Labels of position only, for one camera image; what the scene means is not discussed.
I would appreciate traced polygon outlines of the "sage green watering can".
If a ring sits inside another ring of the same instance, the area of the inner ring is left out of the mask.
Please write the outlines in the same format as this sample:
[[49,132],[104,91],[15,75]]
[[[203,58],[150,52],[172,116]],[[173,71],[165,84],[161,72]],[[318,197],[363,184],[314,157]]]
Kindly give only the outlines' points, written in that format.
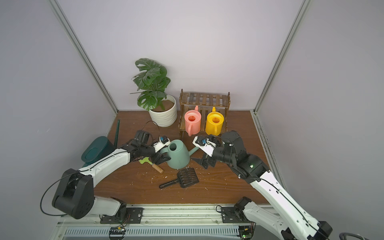
[[160,151],[160,154],[166,153],[167,157],[170,158],[167,161],[168,166],[178,170],[186,167],[190,162],[191,155],[199,149],[199,147],[194,147],[189,151],[181,140],[173,140],[166,148]]

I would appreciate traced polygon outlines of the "yellow watering can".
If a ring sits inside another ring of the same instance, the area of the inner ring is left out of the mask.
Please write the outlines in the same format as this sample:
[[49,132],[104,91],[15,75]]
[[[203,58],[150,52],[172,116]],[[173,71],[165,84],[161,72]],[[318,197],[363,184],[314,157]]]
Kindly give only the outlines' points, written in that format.
[[212,108],[212,112],[207,115],[207,122],[205,132],[208,135],[219,136],[224,124],[224,116],[216,111],[216,108]]

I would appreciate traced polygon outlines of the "pink watering can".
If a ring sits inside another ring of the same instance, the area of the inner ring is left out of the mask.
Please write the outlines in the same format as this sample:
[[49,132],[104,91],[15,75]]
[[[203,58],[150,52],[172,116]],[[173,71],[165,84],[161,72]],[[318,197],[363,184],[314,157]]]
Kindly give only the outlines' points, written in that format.
[[201,130],[202,115],[199,112],[199,106],[195,106],[193,110],[189,110],[184,115],[185,129],[189,137],[196,135]]

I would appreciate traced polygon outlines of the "brown wooden slatted shelf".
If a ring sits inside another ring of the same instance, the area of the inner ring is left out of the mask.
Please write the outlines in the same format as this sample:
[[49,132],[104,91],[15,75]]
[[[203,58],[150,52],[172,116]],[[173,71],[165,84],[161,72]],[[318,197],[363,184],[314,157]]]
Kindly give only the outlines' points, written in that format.
[[194,110],[196,106],[199,107],[198,111],[202,115],[202,118],[204,118],[201,122],[201,133],[205,131],[207,116],[212,112],[213,107],[215,107],[217,112],[224,116],[224,123],[220,135],[228,131],[227,115],[231,104],[230,92],[226,95],[220,95],[212,93],[184,92],[183,89],[181,89],[179,103],[181,107],[179,135],[181,139],[186,133],[186,121],[184,115],[188,111]]

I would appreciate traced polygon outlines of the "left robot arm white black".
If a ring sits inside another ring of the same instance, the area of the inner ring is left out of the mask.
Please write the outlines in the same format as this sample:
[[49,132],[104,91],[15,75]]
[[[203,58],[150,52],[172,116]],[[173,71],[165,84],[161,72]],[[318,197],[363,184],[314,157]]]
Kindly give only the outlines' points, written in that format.
[[146,131],[137,131],[132,140],[101,160],[79,170],[65,171],[52,206],[77,220],[87,215],[101,215],[115,218],[118,223],[126,221],[129,217],[127,204],[115,198],[95,196],[94,188],[115,170],[135,160],[166,161],[160,151],[171,143],[170,139],[160,136],[157,142],[148,145],[149,136]]

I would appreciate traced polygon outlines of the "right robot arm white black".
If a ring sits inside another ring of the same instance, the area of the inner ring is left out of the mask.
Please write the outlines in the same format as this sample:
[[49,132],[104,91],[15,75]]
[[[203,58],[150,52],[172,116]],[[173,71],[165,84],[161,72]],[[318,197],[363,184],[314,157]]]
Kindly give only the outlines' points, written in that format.
[[205,154],[198,161],[207,168],[216,162],[230,169],[257,190],[277,211],[274,215],[247,197],[235,204],[236,212],[248,221],[268,230],[280,240],[327,240],[333,229],[326,221],[318,221],[306,212],[284,189],[269,167],[256,155],[247,152],[236,131],[221,137],[196,136],[193,144]]

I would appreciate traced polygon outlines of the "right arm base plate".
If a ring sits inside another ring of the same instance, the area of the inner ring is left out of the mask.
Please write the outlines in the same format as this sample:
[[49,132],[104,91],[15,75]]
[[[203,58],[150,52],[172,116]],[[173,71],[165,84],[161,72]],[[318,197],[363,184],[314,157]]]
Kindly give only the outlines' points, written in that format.
[[233,207],[220,207],[223,223],[251,223],[244,214],[246,204],[251,201],[251,199],[243,197]]

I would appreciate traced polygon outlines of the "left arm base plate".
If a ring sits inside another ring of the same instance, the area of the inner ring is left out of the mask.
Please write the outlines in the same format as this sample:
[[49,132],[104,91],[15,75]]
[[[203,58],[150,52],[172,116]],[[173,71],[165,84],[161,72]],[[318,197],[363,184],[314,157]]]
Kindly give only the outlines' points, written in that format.
[[100,224],[140,224],[144,208],[123,207],[114,216],[102,215]]

